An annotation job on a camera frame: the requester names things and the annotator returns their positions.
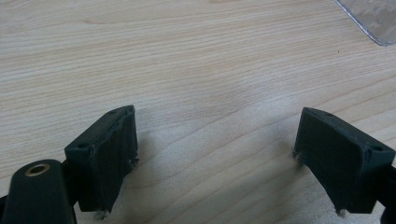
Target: black plastic part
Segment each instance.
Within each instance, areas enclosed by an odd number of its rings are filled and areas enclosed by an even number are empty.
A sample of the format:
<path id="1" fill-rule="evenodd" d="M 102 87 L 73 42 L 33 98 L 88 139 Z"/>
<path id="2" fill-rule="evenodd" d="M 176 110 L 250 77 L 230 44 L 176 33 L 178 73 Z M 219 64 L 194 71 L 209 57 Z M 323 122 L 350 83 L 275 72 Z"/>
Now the black plastic part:
<path id="1" fill-rule="evenodd" d="M 137 162 L 137 139 L 132 105 L 104 114 L 64 150 L 66 176 L 75 181 L 81 211 L 111 212 L 122 179 Z"/>
<path id="2" fill-rule="evenodd" d="M 36 161 L 12 176 L 2 223 L 76 223 L 60 162 Z"/>
<path id="3" fill-rule="evenodd" d="M 304 108 L 294 155 L 309 167 L 337 211 L 371 213 L 377 184 L 395 151 L 332 114 Z"/>

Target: wood grain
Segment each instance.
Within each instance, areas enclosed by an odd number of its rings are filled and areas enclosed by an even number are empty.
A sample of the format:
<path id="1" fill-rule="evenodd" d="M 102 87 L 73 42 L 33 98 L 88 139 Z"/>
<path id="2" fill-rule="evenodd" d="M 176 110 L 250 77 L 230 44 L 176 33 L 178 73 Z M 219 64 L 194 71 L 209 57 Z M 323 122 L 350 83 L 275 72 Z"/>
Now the wood grain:
<path id="1" fill-rule="evenodd" d="M 395 61 L 333 1 L 1 0 L 0 193 L 135 105 L 141 162 L 78 223 L 378 223 L 290 152 L 304 106 L 396 148 Z"/>

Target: tabletop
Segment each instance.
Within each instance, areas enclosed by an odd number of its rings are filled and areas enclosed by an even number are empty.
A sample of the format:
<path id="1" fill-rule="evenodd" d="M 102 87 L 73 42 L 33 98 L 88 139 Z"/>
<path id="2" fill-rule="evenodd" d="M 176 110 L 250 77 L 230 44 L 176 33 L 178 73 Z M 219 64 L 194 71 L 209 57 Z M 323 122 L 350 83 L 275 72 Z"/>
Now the tabletop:
<path id="1" fill-rule="evenodd" d="M 379 223 L 291 149 L 304 106 L 396 148 L 395 50 L 332 0 L 0 0 L 0 193 L 134 105 L 140 162 L 78 223 Z"/>

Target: wooden table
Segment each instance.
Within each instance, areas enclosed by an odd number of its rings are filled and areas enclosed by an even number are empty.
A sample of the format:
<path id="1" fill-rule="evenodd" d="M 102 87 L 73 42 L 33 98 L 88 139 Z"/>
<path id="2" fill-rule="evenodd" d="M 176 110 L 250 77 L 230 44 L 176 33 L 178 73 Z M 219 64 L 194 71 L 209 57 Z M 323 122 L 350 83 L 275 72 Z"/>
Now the wooden table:
<path id="1" fill-rule="evenodd" d="M 304 106 L 396 147 L 395 62 L 331 0 L 3 0 L 0 193 L 135 105 L 139 166 L 78 223 L 378 223 L 338 217 L 291 148 Z"/>

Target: round hole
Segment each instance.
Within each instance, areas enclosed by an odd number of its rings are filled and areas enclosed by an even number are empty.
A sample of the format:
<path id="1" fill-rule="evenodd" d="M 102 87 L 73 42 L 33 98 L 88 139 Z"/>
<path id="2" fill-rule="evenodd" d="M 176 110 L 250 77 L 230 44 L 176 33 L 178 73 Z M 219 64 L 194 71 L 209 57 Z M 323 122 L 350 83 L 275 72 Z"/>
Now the round hole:
<path id="1" fill-rule="evenodd" d="M 35 166 L 30 167 L 26 172 L 25 175 L 26 176 L 37 176 L 37 175 L 41 175 L 44 174 L 48 171 L 48 169 L 50 168 L 50 165 L 47 163 L 41 163 Z"/>
<path id="2" fill-rule="evenodd" d="M 382 148 L 382 147 L 372 147 L 372 149 L 375 150 L 375 151 L 382 151 L 382 150 L 384 150 L 384 148 Z"/>
<path id="3" fill-rule="evenodd" d="M 88 143 L 81 143 L 81 144 L 78 144 L 78 148 L 84 148 L 84 147 L 88 147 L 89 146 L 89 144 Z"/>

